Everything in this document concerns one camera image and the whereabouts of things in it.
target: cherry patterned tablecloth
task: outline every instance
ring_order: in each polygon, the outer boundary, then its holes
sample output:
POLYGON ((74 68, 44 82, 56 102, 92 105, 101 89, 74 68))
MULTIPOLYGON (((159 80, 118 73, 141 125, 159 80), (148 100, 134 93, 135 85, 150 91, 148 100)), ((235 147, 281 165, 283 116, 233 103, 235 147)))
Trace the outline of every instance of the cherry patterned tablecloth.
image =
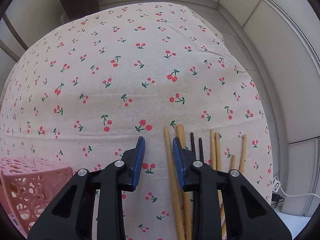
POLYGON ((223 171, 231 155, 239 167, 247 134, 244 175, 270 203, 271 143, 255 85, 222 35, 183 5, 132 4, 58 27, 14 66, 1 104, 2 157, 95 171, 145 138, 139 186, 122 195, 129 239, 176 239, 165 126, 173 138, 184 124, 187 147, 191 131, 202 137, 207 163, 218 131, 223 171))

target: metal screw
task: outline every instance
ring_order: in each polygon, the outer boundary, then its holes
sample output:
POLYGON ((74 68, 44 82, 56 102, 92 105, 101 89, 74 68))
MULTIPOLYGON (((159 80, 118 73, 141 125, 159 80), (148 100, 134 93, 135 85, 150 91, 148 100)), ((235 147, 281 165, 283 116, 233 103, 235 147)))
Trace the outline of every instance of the metal screw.
POLYGON ((79 176, 84 176, 86 174, 87 174, 87 170, 86 169, 81 169, 81 170, 78 171, 78 175, 79 176))
POLYGON ((232 170, 232 171, 230 171, 230 174, 231 174, 231 176, 233 176, 233 177, 238 177, 238 176, 240 175, 239 171, 237 171, 237 170, 232 170))
POLYGON ((202 166, 202 162, 201 161, 194 161, 193 162, 193 166, 197 167, 197 168, 200 168, 202 166))
POLYGON ((121 160, 115 162, 116 167, 122 167, 123 165, 124 165, 124 162, 121 160))

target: bamboo skewer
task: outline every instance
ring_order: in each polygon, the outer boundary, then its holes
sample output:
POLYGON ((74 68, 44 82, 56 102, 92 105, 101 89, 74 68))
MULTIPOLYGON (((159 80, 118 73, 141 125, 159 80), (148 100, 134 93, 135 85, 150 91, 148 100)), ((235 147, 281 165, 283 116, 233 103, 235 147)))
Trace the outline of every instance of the bamboo skewer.
POLYGON ((216 142, 214 139, 214 130, 210 130, 210 159, 211 168, 216 169, 216 142))
POLYGON ((174 164, 173 164, 173 158, 172 158, 172 152, 171 152, 170 135, 169 135, 169 130, 167 127, 164 128, 164 138, 165 138, 165 146, 166 146, 166 151, 167 151, 170 190, 171 190, 171 198, 172 198, 175 226, 176 226, 176 231, 177 231, 177 238, 178 238, 178 240, 185 240, 183 223, 182 223, 181 208, 180 208, 180 201, 179 201, 179 190, 178 190, 177 179, 175 176, 175 170, 174 170, 174 164))
POLYGON ((245 160, 245 151, 247 148, 247 135, 243 135, 243 140, 242 140, 242 150, 241 150, 241 157, 240 157, 240 165, 239 165, 239 171, 241 173, 244 172, 244 160, 245 160))
MULTIPOLYGON (((232 155, 231 156, 231 163, 230 163, 230 170, 233 170, 235 168, 235 162, 236 162, 236 156, 235 155, 232 155)), ((226 227, 226 219, 224 219, 224 222, 222 224, 222 227, 221 227, 221 233, 222 233, 222 237, 224 236, 224 234, 226 233, 227 231, 227 227, 226 227)))
MULTIPOLYGON (((182 124, 176 126, 176 136, 179 138, 181 147, 186 148, 186 138, 184 136, 184 129, 182 124)), ((184 207, 184 222, 186 229, 186 240, 191 240, 191 203, 190 203, 190 193, 182 192, 183 207, 184 207)))
MULTIPOLYGON (((216 170, 221 171, 221 152, 220 152, 220 141, 219 141, 219 133, 216 132, 214 134, 214 140, 216 144, 216 170)), ((221 191, 218 191, 218 199, 219 204, 221 202, 221 191)))

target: white cable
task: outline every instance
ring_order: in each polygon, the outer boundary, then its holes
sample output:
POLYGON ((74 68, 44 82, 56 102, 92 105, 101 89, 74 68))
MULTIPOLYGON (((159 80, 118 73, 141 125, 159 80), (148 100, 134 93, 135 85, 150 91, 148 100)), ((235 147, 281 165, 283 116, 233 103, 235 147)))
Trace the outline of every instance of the white cable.
POLYGON ((299 197, 299 196, 312 195, 312 196, 318 197, 318 198, 320 199, 320 197, 319 197, 317 194, 307 193, 307 194, 301 194, 301 195, 288 195, 288 194, 286 194, 286 193, 283 191, 281 185, 280 185, 280 189, 281 189, 282 193, 283 193, 284 195, 286 195, 287 197, 299 197))

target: pink basket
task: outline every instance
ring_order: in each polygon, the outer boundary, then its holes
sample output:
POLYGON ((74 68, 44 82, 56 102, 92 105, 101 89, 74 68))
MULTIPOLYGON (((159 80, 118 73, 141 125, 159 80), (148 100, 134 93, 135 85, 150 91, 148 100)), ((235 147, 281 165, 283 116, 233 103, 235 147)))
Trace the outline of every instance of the pink basket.
POLYGON ((65 163, 0 158, 0 201, 24 236, 71 177, 65 163))

